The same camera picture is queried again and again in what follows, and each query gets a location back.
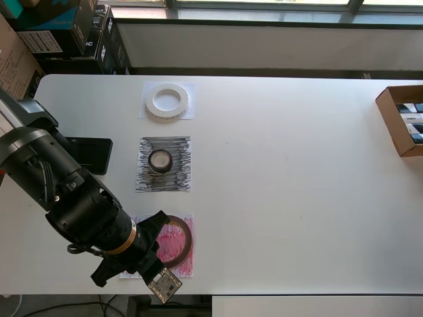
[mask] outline pink scribbles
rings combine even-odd
[[[149,216],[135,216],[132,219],[138,223],[142,220],[145,220]],[[185,223],[190,227],[191,234],[192,234],[192,244],[194,247],[194,233],[193,233],[193,219],[192,215],[187,216],[177,216],[181,219],[184,219]],[[159,250],[157,251],[157,256],[163,262],[168,262],[169,260],[177,257],[182,249],[184,248],[185,243],[185,235],[182,230],[174,225],[165,225],[159,236],[157,237],[157,242],[159,243]],[[176,277],[192,277],[193,271],[193,248],[191,249],[191,253],[186,259],[186,261],[180,264],[178,267],[171,269],[172,273],[176,275]],[[129,274],[128,272],[123,272],[120,274],[121,279],[139,279],[141,276],[138,273]]]

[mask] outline white table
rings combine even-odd
[[[195,119],[139,120],[145,81],[196,83]],[[179,294],[422,293],[423,158],[398,156],[374,102],[416,83],[50,75],[36,99],[64,135],[113,140],[102,180],[128,214],[194,215]],[[192,191],[135,193],[139,138],[170,135],[192,136]],[[0,293],[150,293],[95,286],[100,259],[68,254],[8,177],[0,201]]]

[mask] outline robotic arm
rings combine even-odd
[[[103,258],[91,275],[96,285],[105,286],[123,271],[138,272],[167,302],[182,285],[156,255],[156,238],[171,220],[160,211],[135,223],[110,190],[73,158],[57,126],[37,101],[22,104],[0,89],[0,168],[47,211],[48,222],[70,241],[68,252]]]

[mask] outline cardboard box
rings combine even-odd
[[[395,104],[421,103],[423,86],[387,87],[376,99],[395,148],[401,157],[423,155],[423,144],[415,144]]]
[[[1,15],[0,39],[0,86],[18,100],[34,97],[43,71]]]
[[[0,0],[0,13],[5,18],[17,18],[23,9],[19,0]]]
[[[81,57],[43,59],[40,64],[47,74],[118,73],[110,45],[100,30],[91,30]]]
[[[82,55],[96,4],[97,0],[41,0],[9,22],[37,58]]]

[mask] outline masking tape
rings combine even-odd
[[[165,90],[173,90],[176,92],[180,97],[180,103],[179,105],[172,110],[162,110],[159,109],[154,104],[154,99],[160,92],[164,92]],[[150,92],[150,95],[146,102],[147,109],[153,114],[153,116],[161,118],[161,119],[173,119],[181,116],[186,109],[188,108],[188,93],[185,89],[183,89],[181,86],[178,86],[176,84],[163,84],[156,86],[153,88],[153,90]]]

